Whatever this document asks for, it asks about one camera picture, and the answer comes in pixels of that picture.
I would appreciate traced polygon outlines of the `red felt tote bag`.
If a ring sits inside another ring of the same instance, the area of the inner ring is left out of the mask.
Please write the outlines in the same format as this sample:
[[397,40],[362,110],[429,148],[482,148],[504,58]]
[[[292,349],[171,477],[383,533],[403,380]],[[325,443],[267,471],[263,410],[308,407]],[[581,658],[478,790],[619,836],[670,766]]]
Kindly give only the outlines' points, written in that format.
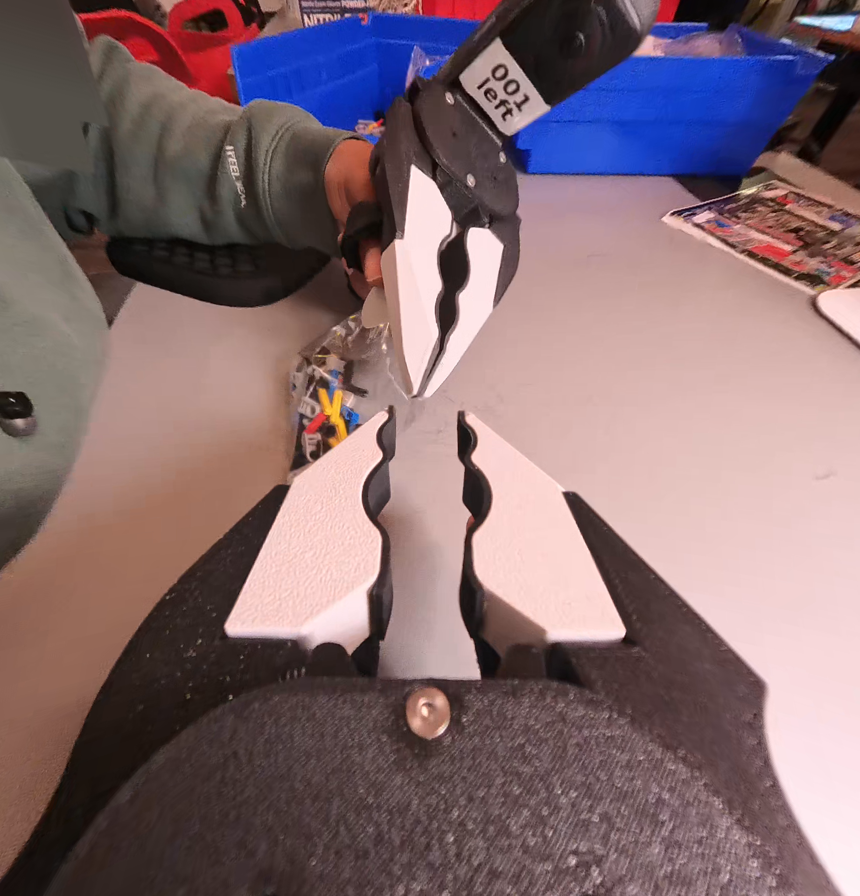
[[88,39],[107,36],[135,60],[238,103],[232,48],[266,24],[258,1],[72,2]]

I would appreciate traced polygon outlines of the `wooden side table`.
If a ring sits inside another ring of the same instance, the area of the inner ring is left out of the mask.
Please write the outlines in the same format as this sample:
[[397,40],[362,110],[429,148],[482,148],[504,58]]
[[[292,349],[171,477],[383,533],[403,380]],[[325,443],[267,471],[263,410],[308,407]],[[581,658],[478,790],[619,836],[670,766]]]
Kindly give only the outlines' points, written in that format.
[[860,14],[795,17],[789,22],[785,35],[814,46],[825,45],[841,52],[860,53]]

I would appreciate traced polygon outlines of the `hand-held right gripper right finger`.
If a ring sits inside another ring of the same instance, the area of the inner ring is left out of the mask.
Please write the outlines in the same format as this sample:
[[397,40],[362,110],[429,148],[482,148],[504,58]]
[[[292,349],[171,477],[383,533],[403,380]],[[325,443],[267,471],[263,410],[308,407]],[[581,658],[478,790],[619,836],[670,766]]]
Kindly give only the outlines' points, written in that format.
[[459,609],[480,675],[557,647],[609,647],[627,630],[573,512],[575,496],[480,418],[458,412],[468,512]]

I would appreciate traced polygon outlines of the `clear plastic parts bags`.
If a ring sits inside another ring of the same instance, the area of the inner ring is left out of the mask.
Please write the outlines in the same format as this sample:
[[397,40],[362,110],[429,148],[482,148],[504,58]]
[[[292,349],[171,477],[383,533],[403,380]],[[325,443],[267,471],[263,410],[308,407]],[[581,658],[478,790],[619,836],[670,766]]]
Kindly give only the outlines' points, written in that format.
[[648,35],[634,56],[676,58],[727,58],[747,55],[740,30],[731,25],[723,30],[705,28],[678,37]]

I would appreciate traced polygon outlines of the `white monitor stand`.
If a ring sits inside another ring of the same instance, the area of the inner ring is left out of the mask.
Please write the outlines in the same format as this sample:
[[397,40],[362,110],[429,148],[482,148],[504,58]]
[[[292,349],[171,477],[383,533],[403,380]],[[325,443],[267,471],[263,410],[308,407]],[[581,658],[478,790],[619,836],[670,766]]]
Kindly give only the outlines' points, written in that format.
[[814,298],[817,312],[860,349],[860,287],[826,290]]

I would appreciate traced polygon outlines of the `blue white cardboard box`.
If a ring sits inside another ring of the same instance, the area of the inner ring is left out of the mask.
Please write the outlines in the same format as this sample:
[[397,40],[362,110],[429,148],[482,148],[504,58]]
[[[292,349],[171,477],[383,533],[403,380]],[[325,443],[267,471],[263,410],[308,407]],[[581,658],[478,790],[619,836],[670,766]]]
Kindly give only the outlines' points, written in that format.
[[316,27],[346,18],[367,21],[370,14],[419,15],[424,1],[298,1],[302,27]]

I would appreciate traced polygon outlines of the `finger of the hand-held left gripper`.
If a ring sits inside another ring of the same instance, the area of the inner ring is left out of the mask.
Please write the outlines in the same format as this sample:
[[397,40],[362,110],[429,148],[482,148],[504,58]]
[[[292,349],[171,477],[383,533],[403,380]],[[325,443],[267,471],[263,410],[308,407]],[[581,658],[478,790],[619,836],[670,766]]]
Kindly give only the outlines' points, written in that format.
[[404,214],[402,235],[382,253],[382,276],[404,392],[430,397],[466,351],[467,328],[458,319],[447,332],[440,328],[439,254],[454,219],[435,181],[418,167],[408,171]]
[[436,302],[436,346],[422,381],[432,396],[455,370],[491,315],[504,246],[491,231],[458,232],[440,252],[442,291]]

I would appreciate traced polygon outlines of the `black drawstring toggle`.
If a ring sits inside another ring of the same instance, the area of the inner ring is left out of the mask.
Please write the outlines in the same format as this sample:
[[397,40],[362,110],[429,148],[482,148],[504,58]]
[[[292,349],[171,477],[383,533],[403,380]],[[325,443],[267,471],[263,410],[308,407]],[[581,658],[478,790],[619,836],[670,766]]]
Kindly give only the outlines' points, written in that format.
[[21,391],[0,391],[0,429],[12,438],[26,439],[37,431],[34,404]]

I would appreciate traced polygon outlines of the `clear bag of lego pieces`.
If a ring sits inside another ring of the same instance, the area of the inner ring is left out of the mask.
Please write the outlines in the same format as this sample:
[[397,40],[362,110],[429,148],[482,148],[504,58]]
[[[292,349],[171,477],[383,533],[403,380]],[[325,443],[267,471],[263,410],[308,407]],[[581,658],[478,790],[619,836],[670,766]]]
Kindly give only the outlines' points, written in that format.
[[394,407],[401,429],[417,406],[403,392],[391,326],[346,317],[302,348],[290,374],[294,435],[287,484],[381,410]]

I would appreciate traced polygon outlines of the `blue plastic bin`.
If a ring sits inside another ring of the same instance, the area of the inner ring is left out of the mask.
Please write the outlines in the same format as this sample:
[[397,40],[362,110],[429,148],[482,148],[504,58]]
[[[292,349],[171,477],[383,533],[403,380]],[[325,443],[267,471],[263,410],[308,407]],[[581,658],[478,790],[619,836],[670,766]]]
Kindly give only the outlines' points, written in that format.
[[450,56],[477,25],[371,14],[240,43],[232,48],[239,102],[299,106],[325,126],[351,131],[405,92],[415,47],[428,56]]
[[744,174],[830,54],[737,28],[739,55],[632,56],[510,141],[529,174]]

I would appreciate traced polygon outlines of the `lego instruction booklet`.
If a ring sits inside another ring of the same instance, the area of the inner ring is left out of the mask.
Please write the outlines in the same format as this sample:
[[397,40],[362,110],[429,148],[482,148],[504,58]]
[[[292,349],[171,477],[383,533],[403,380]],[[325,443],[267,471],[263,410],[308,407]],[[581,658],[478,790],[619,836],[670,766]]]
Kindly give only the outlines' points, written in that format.
[[781,180],[672,210],[662,222],[809,296],[860,285],[860,212]]

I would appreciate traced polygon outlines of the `person's left hand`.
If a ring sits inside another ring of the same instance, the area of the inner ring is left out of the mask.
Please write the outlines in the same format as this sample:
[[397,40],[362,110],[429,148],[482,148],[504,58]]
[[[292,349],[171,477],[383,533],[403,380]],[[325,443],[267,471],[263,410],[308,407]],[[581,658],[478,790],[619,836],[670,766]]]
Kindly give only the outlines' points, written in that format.
[[[359,203],[374,202],[371,180],[372,144],[359,139],[341,141],[331,152],[324,171],[328,205],[338,234],[346,228],[351,209]],[[382,286],[381,249],[378,239],[364,239],[359,244],[361,270],[346,265],[349,284],[360,299],[368,297],[374,287]]]

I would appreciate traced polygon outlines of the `person's left forearm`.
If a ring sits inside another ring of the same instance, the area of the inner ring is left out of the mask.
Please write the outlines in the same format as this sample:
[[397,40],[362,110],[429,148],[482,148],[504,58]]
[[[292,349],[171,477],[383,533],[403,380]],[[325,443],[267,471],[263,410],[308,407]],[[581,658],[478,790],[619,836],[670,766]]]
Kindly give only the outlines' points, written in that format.
[[189,88],[118,42],[88,44],[107,123],[89,126],[88,172],[11,162],[65,240],[277,243],[337,255],[324,171],[356,134],[299,106],[239,106]]

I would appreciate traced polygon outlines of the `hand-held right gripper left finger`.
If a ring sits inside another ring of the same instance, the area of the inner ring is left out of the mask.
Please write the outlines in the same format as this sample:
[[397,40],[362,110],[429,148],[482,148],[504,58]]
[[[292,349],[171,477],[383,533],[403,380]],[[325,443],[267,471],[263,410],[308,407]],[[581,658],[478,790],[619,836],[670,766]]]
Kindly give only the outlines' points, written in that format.
[[335,644],[376,676],[393,604],[391,498],[395,409],[383,409],[300,472],[224,622],[237,640]]

